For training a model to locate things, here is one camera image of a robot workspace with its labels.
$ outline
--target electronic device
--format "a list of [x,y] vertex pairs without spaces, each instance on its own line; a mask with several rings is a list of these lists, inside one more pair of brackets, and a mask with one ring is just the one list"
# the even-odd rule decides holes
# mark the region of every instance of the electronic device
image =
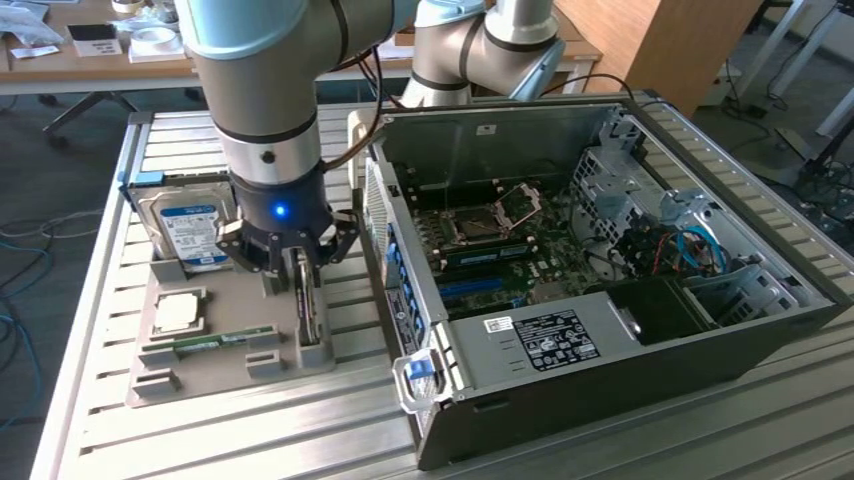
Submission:
[[629,101],[391,111],[371,157],[424,470],[736,378],[851,303]]
[[130,172],[124,193],[140,216],[160,260],[178,260],[198,273],[226,268],[228,256],[216,245],[220,224],[237,217],[224,165],[218,170],[176,168]]

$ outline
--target chair leg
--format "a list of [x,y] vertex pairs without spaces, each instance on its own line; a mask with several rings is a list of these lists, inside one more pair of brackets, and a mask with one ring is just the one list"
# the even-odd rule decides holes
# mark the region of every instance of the chair leg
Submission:
[[62,112],[62,114],[56,117],[56,119],[50,122],[50,124],[41,129],[44,134],[50,137],[56,133],[56,131],[70,122],[74,118],[77,118],[82,112],[85,112],[89,108],[97,105],[97,102],[106,98],[106,94],[104,92],[92,92],[89,93],[80,101],[70,107],[68,110]]

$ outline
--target robotic arm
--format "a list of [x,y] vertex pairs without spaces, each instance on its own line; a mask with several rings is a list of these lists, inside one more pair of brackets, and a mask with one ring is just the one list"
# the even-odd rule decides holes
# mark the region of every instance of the robotic arm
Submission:
[[[217,242],[249,271],[283,272],[293,248],[315,269],[347,254],[356,222],[325,199],[315,80],[405,26],[416,4],[176,2],[241,212]],[[540,95],[564,47],[551,0],[499,0],[488,13],[483,0],[421,0],[416,28],[407,106],[467,103],[469,82],[519,100]]]
[[283,272],[295,247],[316,268],[337,263],[356,239],[355,219],[325,200],[315,79],[404,27],[415,3],[176,3],[241,211],[218,246],[249,271]]

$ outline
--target blue cable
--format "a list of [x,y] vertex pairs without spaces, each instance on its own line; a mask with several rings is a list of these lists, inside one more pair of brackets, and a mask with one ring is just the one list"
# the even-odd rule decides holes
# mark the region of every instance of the blue cable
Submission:
[[41,270],[41,272],[38,272],[38,275],[36,275],[34,278],[29,282],[26,282],[26,284],[24,286],[21,286],[17,290],[14,290],[12,293],[6,293],[5,295],[0,295],[0,299],[1,299],[1,298],[13,297],[14,295],[20,294],[24,290],[26,290],[29,287],[32,287],[38,282],[38,280],[41,280],[44,278],[44,276],[50,271],[50,267],[53,266],[53,262],[52,262],[50,254],[46,252],[46,250],[41,250],[40,248],[21,248],[21,247],[16,247],[14,245],[9,245],[8,243],[4,243],[4,242],[0,242],[0,248],[5,248],[8,250],[14,250],[17,252],[37,253],[38,255],[41,255],[44,257],[44,269]]
[[29,354],[29,360],[32,360],[32,369],[33,369],[34,382],[36,382],[36,389],[32,392],[32,398],[29,399],[29,404],[17,413],[17,415],[9,418],[5,421],[5,423],[0,425],[0,433],[2,433],[2,431],[12,426],[14,421],[21,417],[25,417],[26,414],[29,414],[29,412],[32,411],[32,409],[36,408],[38,399],[41,398],[42,386],[41,386],[41,369],[38,368],[38,357],[36,356],[36,350],[32,347],[32,338],[29,338],[29,332],[12,317],[6,315],[0,315],[0,321],[2,321],[4,323],[8,323],[12,326],[12,328],[14,328],[21,334],[21,338],[24,339],[24,346],[26,347],[26,353]]
[[[726,260],[724,260],[724,257],[723,257],[723,252],[720,251],[720,245],[718,244],[718,241],[714,239],[714,237],[711,236],[708,231],[703,227],[698,227],[698,226],[688,227],[688,228],[684,229],[684,231],[695,233],[696,235],[700,236],[700,238],[703,240],[706,240],[706,242],[708,242],[708,245],[711,246],[711,251],[712,251],[714,255],[718,257],[718,261],[720,262],[720,273],[722,274],[726,273]],[[688,264],[694,268],[699,268],[699,263],[688,255],[688,252],[684,251],[684,237],[681,235],[679,235],[679,240],[676,242],[676,247],[679,248],[679,251],[681,252],[681,257],[688,262]]]

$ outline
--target wooden cabinet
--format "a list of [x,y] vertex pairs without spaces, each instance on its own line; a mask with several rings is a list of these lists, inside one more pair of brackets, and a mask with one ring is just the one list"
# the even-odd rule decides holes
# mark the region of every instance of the wooden cabinet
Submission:
[[[555,0],[584,39],[603,53],[592,73],[632,89],[653,89],[691,115],[762,0]],[[604,78],[588,92],[613,92]]]

